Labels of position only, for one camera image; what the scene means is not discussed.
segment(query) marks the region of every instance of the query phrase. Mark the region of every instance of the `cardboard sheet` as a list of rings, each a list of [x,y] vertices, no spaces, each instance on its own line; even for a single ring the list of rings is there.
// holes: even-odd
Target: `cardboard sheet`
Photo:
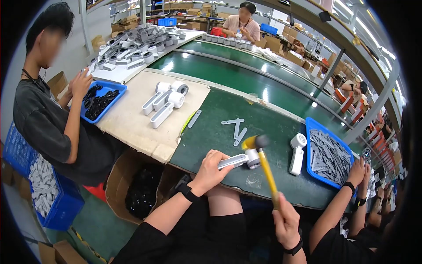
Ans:
[[[142,106],[155,94],[158,82],[173,83],[176,80],[189,86],[185,102],[181,108],[174,108],[157,129],[153,129],[150,119],[156,112],[146,116]],[[167,163],[177,148],[183,125],[202,105],[209,90],[204,84],[142,71],[127,83],[125,94],[96,125],[137,151]]]

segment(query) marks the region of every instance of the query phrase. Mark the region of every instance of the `red chair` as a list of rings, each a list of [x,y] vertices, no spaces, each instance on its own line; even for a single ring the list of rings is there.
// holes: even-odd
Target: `red chair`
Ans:
[[[226,34],[221,32],[221,30],[222,30],[221,27],[213,27],[212,30],[211,30],[211,35],[219,36],[219,37],[221,37],[221,36],[226,37]]]

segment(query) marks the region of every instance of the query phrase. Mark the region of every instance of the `lanyard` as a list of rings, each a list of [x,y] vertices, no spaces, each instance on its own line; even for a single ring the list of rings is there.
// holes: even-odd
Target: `lanyard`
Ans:
[[[246,25],[244,25],[243,27],[246,27],[248,24],[249,24],[249,21],[250,21],[251,19],[248,19],[248,22],[246,22]]]
[[[26,77],[28,77],[34,84],[35,84],[35,86],[38,88],[38,89],[40,89],[41,90],[41,92],[43,92],[44,93],[44,89],[42,88],[42,86],[39,84],[39,83],[37,83],[32,77],[31,77],[31,75],[25,70],[25,69],[22,69],[22,71],[23,72],[25,72],[25,74],[22,74],[22,75],[25,75]],[[39,76],[38,75],[38,78],[42,81],[42,83],[43,83],[43,85],[45,85],[45,87],[48,87],[48,85],[46,84],[46,82],[41,78],[41,76]]]

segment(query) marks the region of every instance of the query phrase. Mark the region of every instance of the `person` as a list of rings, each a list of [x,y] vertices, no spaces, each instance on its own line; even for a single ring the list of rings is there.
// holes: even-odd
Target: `person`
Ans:
[[[13,118],[19,133],[57,173],[79,184],[97,186],[106,180],[124,144],[80,117],[92,75],[87,76],[88,68],[78,73],[58,101],[38,75],[41,68],[47,70],[53,63],[70,34],[74,17],[66,2],[55,3],[29,29]]]
[[[260,40],[260,26],[251,18],[257,10],[256,6],[251,2],[243,2],[240,4],[239,14],[229,16],[223,24],[222,32],[227,37],[236,38],[238,30],[240,30],[242,39],[255,44]]]
[[[120,263],[247,263],[246,221],[239,193],[217,186],[233,168],[218,170],[229,158],[210,150],[194,179],[190,193],[178,192],[152,211],[139,225],[113,264]],[[286,250],[301,241],[299,214],[279,193],[273,211],[277,240]],[[284,253],[284,263],[306,263],[303,249]]]
[[[368,85],[366,82],[354,83],[353,81],[349,80],[342,84],[341,90],[343,93],[347,93],[344,94],[345,97],[349,96],[349,92],[353,92],[352,104],[355,105],[362,98],[362,94],[366,94],[368,92]]]
[[[371,168],[362,157],[350,169],[349,178],[316,221],[309,234],[309,250],[313,263],[370,263],[381,245],[381,236],[365,227],[366,191]],[[348,238],[335,228],[357,188],[359,201],[352,215]]]
[[[406,178],[403,180],[397,180],[397,196],[394,202],[396,209],[392,212],[390,211],[391,204],[389,203],[392,195],[391,188],[386,186],[387,189],[385,190],[382,188],[378,189],[375,203],[368,217],[368,224],[376,227],[378,232],[384,232],[387,224],[391,222],[398,211],[398,208],[403,200],[405,184]]]

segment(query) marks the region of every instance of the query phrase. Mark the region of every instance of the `leg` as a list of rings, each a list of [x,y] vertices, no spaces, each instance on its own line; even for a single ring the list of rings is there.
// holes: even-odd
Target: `leg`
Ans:
[[[217,185],[206,194],[210,216],[235,215],[243,213],[239,192]]]

